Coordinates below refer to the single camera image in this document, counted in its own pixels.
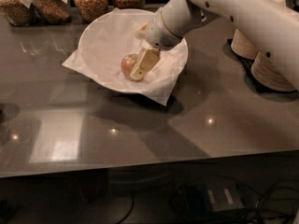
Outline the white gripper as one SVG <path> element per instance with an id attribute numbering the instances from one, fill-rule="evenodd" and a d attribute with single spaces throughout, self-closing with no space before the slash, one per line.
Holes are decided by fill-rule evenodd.
<path id="1" fill-rule="evenodd" d="M 160 50 L 169 51 L 178 45 L 182 38 L 173 35 L 165 27 L 160 12 L 156 12 L 148 24 L 143 24 L 136 32 L 135 38 L 145 39 L 154 49 L 142 48 L 130 73 L 130 79 L 141 80 L 160 61 Z"/>

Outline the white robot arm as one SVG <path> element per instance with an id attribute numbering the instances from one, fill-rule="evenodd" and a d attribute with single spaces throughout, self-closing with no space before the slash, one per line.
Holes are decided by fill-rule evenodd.
<path id="1" fill-rule="evenodd" d="M 170 0 L 135 35 L 170 50 L 215 15 L 230 21 L 299 89 L 299 13 L 273 0 Z"/>

